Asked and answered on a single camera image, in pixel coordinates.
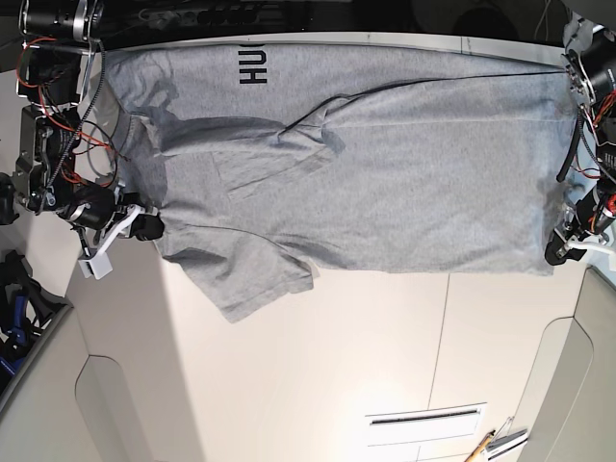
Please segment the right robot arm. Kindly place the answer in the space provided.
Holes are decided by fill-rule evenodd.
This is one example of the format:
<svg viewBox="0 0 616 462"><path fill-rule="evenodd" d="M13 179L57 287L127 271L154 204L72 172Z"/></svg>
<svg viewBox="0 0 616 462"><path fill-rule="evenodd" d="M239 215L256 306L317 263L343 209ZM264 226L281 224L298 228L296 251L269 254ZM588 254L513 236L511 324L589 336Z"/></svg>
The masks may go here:
<svg viewBox="0 0 616 462"><path fill-rule="evenodd" d="M137 195L123 192L120 155L102 133L85 132L105 79L89 91L93 61L106 52L100 38L101 1L24 1L19 28L24 38L15 67L16 90L28 100L21 113L20 152L12 174L1 176L1 222L18 217L17 207L50 212L84 237L112 232L139 241L162 237L158 213Z"/></svg>

